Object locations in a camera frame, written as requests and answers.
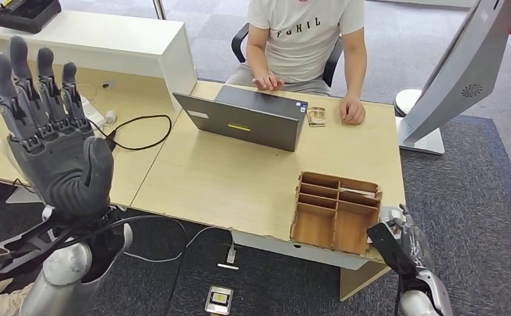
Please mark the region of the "person's right hand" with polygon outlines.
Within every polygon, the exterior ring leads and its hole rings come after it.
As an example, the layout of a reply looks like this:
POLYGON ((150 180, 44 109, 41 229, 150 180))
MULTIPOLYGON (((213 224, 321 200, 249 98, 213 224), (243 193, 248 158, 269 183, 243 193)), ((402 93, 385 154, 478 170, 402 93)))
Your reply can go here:
POLYGON ((280 90, 284 86, 284 81, 270 72, 263 76, 254 77, 252 84, 261 91, 275 91, 280 90))

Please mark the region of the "person's left hand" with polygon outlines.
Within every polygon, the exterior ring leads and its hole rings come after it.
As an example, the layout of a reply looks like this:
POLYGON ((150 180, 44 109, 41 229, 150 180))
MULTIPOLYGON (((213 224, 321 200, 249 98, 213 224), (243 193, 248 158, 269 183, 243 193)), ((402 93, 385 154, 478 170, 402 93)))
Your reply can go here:
POLYGON ((357 97, 345 96, 338 108, 343 124, 359 125, 365 119, 366 111, 357 97))

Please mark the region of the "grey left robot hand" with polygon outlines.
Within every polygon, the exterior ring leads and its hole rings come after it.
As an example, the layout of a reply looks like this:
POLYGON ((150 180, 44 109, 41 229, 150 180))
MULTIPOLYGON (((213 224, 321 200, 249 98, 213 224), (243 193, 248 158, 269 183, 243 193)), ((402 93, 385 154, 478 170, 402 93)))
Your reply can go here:
POLYGON ((46 205, 70 218, 102 217, 109 210, 114 160, 84 113, 76 65, 65 64, 57 84, 52 50, 38 51, 35 74, 27 57, 20 36, 0 53, 0 114, 14 160, 46 205))

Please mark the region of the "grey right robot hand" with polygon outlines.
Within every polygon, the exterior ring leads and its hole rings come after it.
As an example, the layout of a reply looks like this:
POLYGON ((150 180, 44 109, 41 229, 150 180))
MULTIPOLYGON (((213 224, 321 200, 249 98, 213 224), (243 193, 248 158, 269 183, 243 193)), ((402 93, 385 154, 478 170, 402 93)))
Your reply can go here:
POLYGON ((405 221, 398 221, 400 229, 399 245, 402 250, 403 267, 409 273, 416 274, 419 270, 433 268, 431 250, 424 233, 414 224, 409 209, 404 204, 399 208, 405 216, 405 221))

